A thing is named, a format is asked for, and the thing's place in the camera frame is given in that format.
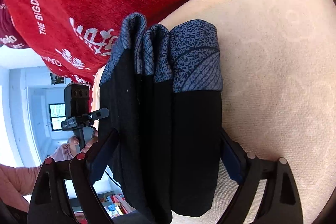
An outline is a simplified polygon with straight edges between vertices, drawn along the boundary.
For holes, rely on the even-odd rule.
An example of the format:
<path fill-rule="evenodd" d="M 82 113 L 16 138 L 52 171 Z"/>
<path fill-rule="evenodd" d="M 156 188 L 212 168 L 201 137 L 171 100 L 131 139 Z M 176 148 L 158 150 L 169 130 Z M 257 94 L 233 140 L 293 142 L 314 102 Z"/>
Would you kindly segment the person's left hand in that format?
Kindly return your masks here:
<path fill-rule="evenodd" d="M 90 149 L 90 147 L 94 143 L 96 143 L 97 141 L 98 141 L 98 131 L 96 130 L 94 132 L 93 138 L 86 143 L 85 147 L 82 148 L 80 150 L 80 152 L 87 153 L 88 150 Z M 75 157 L 79 153 L 78 146 L 79 146 L 78 138 L 76 136 L 70 137 L 70 139 L 69 139 L 69 149 L 70 149 L 70 153 L 73 157 Z"/>

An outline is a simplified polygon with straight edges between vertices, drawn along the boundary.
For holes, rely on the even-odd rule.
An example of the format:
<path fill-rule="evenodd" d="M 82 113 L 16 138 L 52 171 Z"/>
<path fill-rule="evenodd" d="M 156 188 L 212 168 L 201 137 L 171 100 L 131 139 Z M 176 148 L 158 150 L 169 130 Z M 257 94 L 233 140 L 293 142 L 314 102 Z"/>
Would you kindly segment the pink sleeved left forearm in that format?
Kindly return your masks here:
<path fill-rule="evenodd" d="M 50 157 L 55 161 L 73 159 L 72 152 L 76 152 L 78 143 L 76 140 L 74 143 L 62 144 Z M 1 201 L 9 207 L 27 213 L 29 202 L 24 196 L 32 194 L 40 169 L 41 165 L 14 168 L 1 164 Z"/>

